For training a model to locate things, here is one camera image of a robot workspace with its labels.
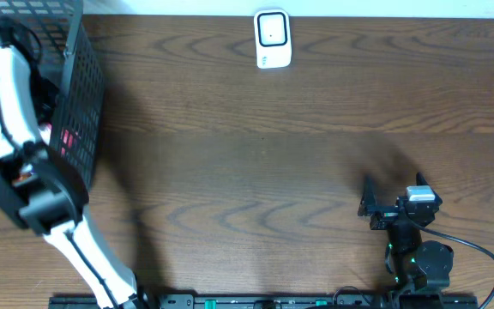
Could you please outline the pink purple tissue pack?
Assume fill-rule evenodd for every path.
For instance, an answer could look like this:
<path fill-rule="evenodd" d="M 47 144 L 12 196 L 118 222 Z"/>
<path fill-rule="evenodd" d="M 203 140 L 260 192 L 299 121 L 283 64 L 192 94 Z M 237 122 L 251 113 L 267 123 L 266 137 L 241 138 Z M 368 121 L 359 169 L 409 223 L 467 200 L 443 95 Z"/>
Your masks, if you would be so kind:
<path fill-rule="evenodd" d="M 39 133 L 46 144 L 50 144 L 52 141 L 52 126 L 51 124 L 45 123 L 39 126 Z M 62 129 L 61 135 L 59 137 L 59 142 L 62 144 L 58 146 L 61 156 L 65 156 L 73 147 L 78 143 L 81 138 L 76 132 L 70 130 Z"/>

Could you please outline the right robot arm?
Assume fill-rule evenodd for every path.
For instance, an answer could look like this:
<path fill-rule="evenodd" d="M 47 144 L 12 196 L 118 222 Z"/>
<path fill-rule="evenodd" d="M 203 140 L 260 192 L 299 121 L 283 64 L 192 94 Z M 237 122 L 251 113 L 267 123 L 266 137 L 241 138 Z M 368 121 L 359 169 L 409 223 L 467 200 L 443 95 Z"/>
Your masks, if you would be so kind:
<path fill-rule="evenodd" d="M 372 301 L 380 308 L 442 308 L 441 291 L 450 284 L 454 253 L 443 243 L 422 240 L 421 230 L 435 220 L 443 200 L 421 173 L 392 205 L 377 201 L 377 187 L 364 178 L 358 215 L 370 219 L 370 229 L 387 232 L 387 271 L 395 286 Z"/>

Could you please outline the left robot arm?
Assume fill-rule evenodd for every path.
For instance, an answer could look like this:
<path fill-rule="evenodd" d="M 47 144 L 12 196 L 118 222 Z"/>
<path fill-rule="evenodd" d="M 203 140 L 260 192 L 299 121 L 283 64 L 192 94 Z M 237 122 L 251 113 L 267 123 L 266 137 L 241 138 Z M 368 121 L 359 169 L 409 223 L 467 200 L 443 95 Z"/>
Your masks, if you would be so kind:
<path fill-rule="evenodd" d="M 41 133 L 58 108 L 59 88 L 41 75 L 37 34 L 0 17 L 0 209 L 60 251 L 100 308 L 151 308 L 132 269 L 93 222 L 79 171 Z"/>

